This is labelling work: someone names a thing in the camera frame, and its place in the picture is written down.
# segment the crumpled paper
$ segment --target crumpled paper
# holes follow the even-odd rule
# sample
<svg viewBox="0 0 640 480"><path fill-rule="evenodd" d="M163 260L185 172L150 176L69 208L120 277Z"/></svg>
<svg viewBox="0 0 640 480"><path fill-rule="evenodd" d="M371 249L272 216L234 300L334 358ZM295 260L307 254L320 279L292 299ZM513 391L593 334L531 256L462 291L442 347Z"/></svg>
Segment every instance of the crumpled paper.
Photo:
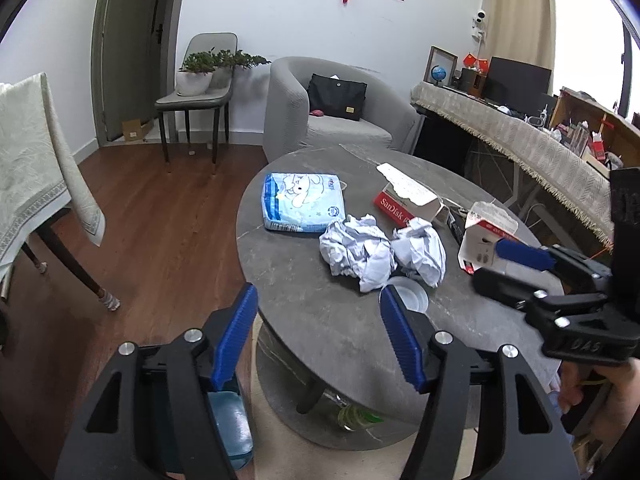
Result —
<svg viewBox="0 0 640 480"><path fill-rule="evenodd" d="M394 230L391 248L409 278L433 287L442 283L447 255L431 222L412 218L408 227Z"/></svg>
<svg viewBox="0 0 640 480"><path fill-rule="evenodd" d="M330 224L320 237L320 253L331 274L360 279L360 291L382 288L398 266L391 242L376 225L372 215Z"/></svg>

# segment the white tablecloth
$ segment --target white tablecloth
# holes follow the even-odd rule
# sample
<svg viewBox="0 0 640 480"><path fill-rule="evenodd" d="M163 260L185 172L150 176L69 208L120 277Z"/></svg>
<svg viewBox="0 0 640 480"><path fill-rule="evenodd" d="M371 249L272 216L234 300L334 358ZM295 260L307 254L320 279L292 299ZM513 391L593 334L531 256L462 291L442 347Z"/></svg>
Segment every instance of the white tablecloth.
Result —
<svg viewBox="0 0 640 480"><path fill-rule="evenodd" d="M0 84L0 280L27 236L69 202L99 246L104 214L66 143L46 75Z"/></svg>

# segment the table base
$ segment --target table base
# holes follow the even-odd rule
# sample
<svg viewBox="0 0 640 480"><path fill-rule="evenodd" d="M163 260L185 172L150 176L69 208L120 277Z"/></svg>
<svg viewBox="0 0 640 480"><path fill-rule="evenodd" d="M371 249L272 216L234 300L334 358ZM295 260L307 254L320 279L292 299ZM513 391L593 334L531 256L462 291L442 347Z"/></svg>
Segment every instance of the table base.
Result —
<svg viewBox="0 0 640 480"><path fill-rule="evenodd" d="M400 442L418 428L385 420L368 430L347 431L337 423L340 407L326 394L306 415L296 406L306 390L310 372L277 340L264 324L258 334L256 368L264 397L278 418L300 436L323 447L364 451Z"/></svg>

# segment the potted plant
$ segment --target potted plant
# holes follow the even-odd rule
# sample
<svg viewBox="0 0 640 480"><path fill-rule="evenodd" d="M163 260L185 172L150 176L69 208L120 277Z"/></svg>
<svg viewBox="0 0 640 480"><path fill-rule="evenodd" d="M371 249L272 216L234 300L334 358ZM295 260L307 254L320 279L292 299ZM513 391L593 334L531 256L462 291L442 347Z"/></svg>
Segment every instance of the potted plant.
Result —
<svg viewBox="0 0 640 480"><path fill-rule="evenodd" d="M200 95L207 91L216 69L210 52L189 54L175 75L178 95Z"/></svg>
<svg viewBox="0 0 640 480"><path fill-rule="evenodd" d="M220 50L215 54L213 51L212 48L208 52L195 52L185 58L175 77L175 87L179 95L193 96L206 92L216 70L218 73L215 79L220 80L216 81L218 86L219 83L228 81L236 66L251 68L271 62L262 56L252 56L242 50Z"/></svg>

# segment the door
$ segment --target door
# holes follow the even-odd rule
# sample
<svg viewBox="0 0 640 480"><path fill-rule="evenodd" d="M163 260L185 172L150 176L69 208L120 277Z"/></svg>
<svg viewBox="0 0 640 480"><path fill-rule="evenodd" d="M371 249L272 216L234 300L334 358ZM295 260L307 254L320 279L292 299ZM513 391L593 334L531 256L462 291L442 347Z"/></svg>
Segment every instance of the door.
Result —
<svg viewBox="0 0 640 480"><path fill-rule="evenodd" d="M122 136L122 122L156 116L161 95L161 42L167 0L106 0L102 18L97 85L102 138Z"/></svg>

